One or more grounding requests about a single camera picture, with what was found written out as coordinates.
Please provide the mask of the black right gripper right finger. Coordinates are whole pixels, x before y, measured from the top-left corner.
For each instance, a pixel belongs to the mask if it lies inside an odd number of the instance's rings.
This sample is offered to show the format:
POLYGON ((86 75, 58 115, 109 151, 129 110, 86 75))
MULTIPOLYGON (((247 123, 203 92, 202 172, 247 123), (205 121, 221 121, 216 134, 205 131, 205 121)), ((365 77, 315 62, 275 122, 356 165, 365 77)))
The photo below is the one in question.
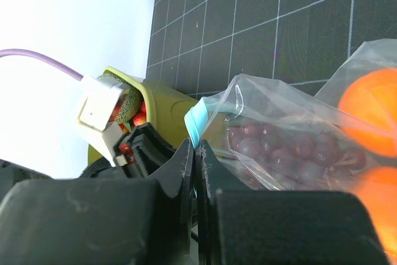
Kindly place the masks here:
POLYGON ((388 264, 370 216, 354 195, 254 191, 196 149, 200 264, 388 264))

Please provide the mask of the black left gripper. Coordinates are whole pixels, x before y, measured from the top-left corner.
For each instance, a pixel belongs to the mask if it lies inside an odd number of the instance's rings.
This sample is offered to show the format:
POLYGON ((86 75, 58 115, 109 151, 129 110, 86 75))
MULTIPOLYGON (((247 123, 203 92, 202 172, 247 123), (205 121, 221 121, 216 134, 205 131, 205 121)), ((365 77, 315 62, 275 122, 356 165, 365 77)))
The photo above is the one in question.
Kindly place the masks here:
POLYGON ((124 133, 113 149, 117 158, 115 167, 101 157, 89 163, 80 177, 94 178, 105 174, 119 177, 148 177, 176 151, 150 123, 135 127, 131 133, 124 133))

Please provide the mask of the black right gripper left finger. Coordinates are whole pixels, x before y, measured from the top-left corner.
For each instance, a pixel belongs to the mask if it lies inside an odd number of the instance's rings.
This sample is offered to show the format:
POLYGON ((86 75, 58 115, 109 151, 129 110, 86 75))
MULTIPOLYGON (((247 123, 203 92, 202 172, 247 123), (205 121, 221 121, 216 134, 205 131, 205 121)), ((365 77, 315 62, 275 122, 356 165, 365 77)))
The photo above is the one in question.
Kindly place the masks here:
POLYGON ((2 264, 185 264, 193 147, 147 178, 29 179, 1 202, 2 264))

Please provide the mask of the purple toy grape bunch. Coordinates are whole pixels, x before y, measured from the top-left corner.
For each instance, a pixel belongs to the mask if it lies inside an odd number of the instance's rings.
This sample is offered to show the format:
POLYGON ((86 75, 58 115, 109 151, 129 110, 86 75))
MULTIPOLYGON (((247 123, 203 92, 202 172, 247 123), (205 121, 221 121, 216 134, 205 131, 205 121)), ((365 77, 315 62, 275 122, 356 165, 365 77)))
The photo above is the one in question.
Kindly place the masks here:
POLYGON ((230 170, 249 187, 281 191, 339 191, 367 165, 356 146, 330 131, 297 132, 244 119, 227 128, 230 170))

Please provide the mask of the clear zip top bag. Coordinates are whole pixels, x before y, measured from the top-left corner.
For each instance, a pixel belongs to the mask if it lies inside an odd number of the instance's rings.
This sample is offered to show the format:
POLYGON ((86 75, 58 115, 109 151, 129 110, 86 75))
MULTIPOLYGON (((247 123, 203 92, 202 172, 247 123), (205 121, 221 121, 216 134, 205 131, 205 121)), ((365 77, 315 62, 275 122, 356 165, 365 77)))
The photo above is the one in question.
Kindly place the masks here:
MULTIPOLYGON (((230 165, 234 159, 225 147, 226 131, 244 119, 297 132, 330 131, 341 139, 342 146, 364 150, 367 165, 359 173, 380 166, 396 168, 396 157, 373 153, 342 131, 341 117, 344 113, 338 109, 344 91, 354 81, 386 68, 396 69, 396 40, 390 38, 361 44, 313 96, 278 79, 240 74, 224 91, 201 98, 184 117, 185 126, 193 146, 197 148, 201 141, 207 141, 218 161, 231 173, 230 165)), ((354 177, 347 189, 331 192, 354 195, 354 177)), ((281 191, 249 188, 254 191, 281 191)))

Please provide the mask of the orange toy tangerine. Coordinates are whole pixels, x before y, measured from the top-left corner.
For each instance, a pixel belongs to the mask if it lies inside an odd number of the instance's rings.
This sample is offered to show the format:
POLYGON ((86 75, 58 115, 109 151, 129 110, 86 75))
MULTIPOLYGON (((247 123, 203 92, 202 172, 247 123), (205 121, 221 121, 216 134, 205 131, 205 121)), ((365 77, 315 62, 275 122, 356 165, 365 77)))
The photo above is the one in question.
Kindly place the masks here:
POLYGON ((343 93, 338 109, 342 131, 381 156, 396 157, 396 69, 372 71, 343 93))
POLYGON ((386 255, 396 261, 396 168, 380 166, 359 173, 352 192, 369 212, 386 255))

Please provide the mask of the red toy strawberry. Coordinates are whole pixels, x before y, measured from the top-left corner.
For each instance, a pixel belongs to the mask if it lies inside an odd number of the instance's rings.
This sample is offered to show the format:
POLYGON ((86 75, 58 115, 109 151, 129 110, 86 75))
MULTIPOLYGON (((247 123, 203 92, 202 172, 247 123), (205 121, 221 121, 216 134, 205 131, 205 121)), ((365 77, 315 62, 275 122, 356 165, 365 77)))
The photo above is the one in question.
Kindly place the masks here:
POLYGON ((139 112, 133 117, 133 125, 135 127, 147 123, 146 114, 144 112, 139 112))

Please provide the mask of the olive green plastic bin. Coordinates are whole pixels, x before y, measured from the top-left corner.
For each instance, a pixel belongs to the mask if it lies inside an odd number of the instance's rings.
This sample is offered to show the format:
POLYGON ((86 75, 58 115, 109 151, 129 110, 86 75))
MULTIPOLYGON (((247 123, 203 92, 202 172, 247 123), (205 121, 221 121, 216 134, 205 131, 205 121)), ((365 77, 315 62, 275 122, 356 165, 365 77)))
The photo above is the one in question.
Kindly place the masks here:
MULTIPOLYGON (((175 149, 189 137, 184 117, 196 105, 197 100, 161 83, 134 78, 112 67, 106 68, 104 73, 116 74, 141 92, 143 100, 139 112, 146 114, 147 123, 150 123, 160 136, 175 149)), ((133 118, 129 122, 118 124, 118 126, 123 134, 131 133, 135 128, 133 118)), ((88 164, 101 157, 103 156, 91 145, 88 146, 88 164)))

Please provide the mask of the green toy melon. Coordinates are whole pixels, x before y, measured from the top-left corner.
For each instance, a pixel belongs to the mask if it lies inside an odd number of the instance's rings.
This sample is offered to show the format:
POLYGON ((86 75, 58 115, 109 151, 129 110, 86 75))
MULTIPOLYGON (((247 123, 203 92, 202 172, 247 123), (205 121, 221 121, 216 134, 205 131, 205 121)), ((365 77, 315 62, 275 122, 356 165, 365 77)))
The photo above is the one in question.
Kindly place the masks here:
POLYGON ((136 87, 114 73, 104 73, 97 78, 115 78, 118 82, 128 86, 127 92, 122 94, 122 100, 115 106, 109 120, 111 122, 117 122, 118 124, 129 122, 140 110, 143 100, 141 92, 136 87))

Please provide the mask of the black grid mat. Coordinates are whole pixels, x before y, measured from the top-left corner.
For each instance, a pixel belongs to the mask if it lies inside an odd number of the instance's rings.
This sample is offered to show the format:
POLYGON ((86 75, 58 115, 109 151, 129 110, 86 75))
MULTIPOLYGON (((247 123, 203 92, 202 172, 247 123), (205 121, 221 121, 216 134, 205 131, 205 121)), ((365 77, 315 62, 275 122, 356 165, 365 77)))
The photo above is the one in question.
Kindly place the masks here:
POLYGON ((155 0, 147 78, 193 98, 237 74, 316 94, 366 41, 396 37, 396 0, 155 0))

